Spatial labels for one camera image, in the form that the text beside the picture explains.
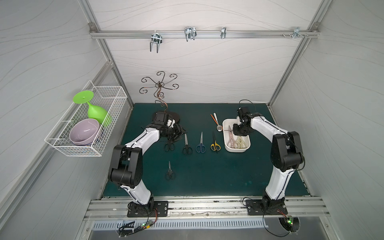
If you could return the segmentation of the small all-black scissors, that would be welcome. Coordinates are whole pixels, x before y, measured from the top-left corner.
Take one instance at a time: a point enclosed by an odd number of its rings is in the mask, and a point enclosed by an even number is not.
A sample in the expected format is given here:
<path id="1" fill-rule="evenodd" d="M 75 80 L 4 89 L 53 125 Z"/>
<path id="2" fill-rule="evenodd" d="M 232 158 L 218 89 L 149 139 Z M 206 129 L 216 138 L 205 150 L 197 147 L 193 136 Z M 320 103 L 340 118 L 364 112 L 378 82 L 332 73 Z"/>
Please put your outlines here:
<path id="1" fill-rule="evenodd" d="M 166 144 L 164 145 L 164 150 L 166 152 L 168 151 L 174 151 L 175 150 L 175 144 L 172 141 L 167 141 Z"/>

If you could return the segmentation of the cream handled scissors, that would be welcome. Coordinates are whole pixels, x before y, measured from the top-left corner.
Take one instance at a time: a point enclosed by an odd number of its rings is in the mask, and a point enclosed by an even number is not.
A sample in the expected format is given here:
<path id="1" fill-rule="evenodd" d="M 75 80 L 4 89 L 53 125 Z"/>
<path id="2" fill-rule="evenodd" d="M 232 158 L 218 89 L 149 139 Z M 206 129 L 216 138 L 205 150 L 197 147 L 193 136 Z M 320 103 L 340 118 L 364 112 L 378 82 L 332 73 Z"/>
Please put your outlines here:
<path id="1" fill-rule="evenodd" d="M 242 136 L 238 136 L 235 140 L 234 147 L 236 149 L 246 149 L 248 146 Z"/>

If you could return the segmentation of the pink kitchen scissors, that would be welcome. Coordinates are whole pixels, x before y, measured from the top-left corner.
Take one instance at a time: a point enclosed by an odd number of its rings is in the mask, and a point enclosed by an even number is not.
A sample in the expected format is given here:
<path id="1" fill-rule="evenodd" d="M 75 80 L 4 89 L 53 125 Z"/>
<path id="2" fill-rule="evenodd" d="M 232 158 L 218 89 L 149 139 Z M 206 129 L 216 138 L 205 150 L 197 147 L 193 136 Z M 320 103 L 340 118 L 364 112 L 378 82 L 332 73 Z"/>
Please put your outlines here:
<path id="1" fill-rule="evenodd" d="M 237 147 L 237 143 L 234 139 L 233 130 L 231 129 L 231 126 L 228 126 L 228 134 L 229 134 L 228 146 L 230 148 L 235 149 Z"/>

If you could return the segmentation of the black handled steel scissors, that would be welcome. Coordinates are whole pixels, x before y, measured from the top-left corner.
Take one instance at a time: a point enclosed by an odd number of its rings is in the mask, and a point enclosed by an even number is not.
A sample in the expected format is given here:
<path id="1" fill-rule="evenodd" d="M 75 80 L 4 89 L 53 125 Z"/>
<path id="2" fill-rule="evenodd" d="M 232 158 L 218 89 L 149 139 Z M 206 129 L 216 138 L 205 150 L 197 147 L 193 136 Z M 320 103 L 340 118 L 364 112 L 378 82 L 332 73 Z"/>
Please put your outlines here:
<path id="1" fill-rule="evenodd" d="M 193 150 L 192 150 L 192 147 L 189 145 L 187 134 L 184 134 L 184 137 L 185 137 L 185 146 L 182 150 L 182 153 L 184 155 L 191 155 L 193 153 Z"/>

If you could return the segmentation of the blue handled scissors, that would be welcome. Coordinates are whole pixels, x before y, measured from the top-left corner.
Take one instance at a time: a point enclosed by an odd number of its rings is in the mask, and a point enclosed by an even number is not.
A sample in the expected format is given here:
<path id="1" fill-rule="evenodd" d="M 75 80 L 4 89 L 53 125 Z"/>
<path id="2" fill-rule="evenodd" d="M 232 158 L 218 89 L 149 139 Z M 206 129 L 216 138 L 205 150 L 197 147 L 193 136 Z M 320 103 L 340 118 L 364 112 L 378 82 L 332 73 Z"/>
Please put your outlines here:
<path id="1" fill-rule="evenodd" d="M 201 132 L 200 142 L 196 146 L 196 152 L 197 153 L 201 153 L 201 154 L 204 154 L 206 152 L 206 147 L 205 147 L 205 145 L 203 143 L 203 132 Z"/>

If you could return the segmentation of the yellow black handled scissors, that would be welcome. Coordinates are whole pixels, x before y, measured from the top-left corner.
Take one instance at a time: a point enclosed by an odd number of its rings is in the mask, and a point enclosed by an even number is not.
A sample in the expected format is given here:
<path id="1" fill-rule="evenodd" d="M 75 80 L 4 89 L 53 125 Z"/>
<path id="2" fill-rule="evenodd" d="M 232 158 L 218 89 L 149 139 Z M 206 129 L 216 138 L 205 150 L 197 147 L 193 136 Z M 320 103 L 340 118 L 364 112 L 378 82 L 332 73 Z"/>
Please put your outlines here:
<path id="1" fill-rule="evenodd" d="M 211 144 L 210 148 L 214 152 L 218 152 L 221 150 L 221 146 L 217 143 L 216 135 L 214 132 L 212 132 L 213 135 L 213 143 Z"/>

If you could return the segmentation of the dark grey handled scissors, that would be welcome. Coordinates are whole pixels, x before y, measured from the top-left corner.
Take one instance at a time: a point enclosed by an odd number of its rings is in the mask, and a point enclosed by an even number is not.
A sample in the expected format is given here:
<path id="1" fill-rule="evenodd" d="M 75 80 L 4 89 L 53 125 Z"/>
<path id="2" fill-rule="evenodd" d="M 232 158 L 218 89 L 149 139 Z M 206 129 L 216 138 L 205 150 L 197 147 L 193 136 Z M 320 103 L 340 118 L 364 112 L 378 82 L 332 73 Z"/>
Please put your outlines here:
<path id="1" fill-rule="evenodd" d="M 176 174 L 172 170 L 171 162 L 169 162 L 168 171 L 166 173 L 166 180 L 170 181 L 170 180 L 174 180 L 175 178 L 176 178 Z"/>

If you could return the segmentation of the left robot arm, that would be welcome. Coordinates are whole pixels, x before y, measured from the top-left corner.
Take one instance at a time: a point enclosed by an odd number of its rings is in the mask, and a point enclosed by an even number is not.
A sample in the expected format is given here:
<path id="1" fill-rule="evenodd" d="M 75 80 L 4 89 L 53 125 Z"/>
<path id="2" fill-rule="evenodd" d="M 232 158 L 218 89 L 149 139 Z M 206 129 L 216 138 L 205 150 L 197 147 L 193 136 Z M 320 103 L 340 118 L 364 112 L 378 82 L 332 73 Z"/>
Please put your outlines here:
<path id="1" fill-rule="evenodd" d="M 143 182 L 143 155 L 160 138 L 167 138 L 169 143 L 178 141 L 186 133 L 179 124 L 148 125 L 131 142 L 117 145 L 113 149 L 108 179 L 125 190 L 139 206 L 153 208 L 153 194 Z"/>

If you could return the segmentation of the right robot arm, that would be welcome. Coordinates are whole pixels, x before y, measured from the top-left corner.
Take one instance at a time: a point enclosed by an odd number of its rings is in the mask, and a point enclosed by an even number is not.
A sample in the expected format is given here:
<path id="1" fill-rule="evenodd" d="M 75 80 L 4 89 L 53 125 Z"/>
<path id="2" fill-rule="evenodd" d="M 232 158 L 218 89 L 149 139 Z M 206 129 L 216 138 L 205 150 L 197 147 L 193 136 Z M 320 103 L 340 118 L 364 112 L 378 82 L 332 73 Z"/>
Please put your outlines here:
<path id="1" fill-rule="evenodd" d="M 257 114 L 237 117 L 237 122 L 234 125 L 236 136 L 247 136 L 255 130 L 271 142 L 270 159 L 273 171 L 263 202 L 265 206 L 282 204 L 293 173 L 305 160 L 301 151 L 300 135 L 295 131 L 288 132 Z"/>

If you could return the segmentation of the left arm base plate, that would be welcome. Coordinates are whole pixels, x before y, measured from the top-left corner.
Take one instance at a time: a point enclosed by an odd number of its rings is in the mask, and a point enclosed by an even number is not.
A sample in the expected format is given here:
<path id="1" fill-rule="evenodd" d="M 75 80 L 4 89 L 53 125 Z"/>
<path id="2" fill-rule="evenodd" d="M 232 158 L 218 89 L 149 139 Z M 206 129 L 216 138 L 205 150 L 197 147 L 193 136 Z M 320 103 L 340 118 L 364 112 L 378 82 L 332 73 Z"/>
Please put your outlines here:
<path id="1" fill-rule="evenodd" d="M 152 201 L 149 205 L 140 205 L 134 202 L 128 204 L 128 218 L 167 217 L 168 201 Z"/>

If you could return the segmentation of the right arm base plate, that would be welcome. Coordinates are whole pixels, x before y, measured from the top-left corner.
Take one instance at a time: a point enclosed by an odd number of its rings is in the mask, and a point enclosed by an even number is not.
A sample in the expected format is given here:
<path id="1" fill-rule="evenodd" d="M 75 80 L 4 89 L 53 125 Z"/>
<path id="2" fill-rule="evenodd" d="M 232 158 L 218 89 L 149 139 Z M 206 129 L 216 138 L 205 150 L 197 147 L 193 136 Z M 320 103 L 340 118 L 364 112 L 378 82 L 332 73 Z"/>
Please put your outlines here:
<path id="1" fill-rule="evenodd" d="M 243 201 L 249 216 L 262 215 L 288 215 L 288 209 L 285 204 L 285 198 L 279 200 L 253 200 L 246 199 Z"/>

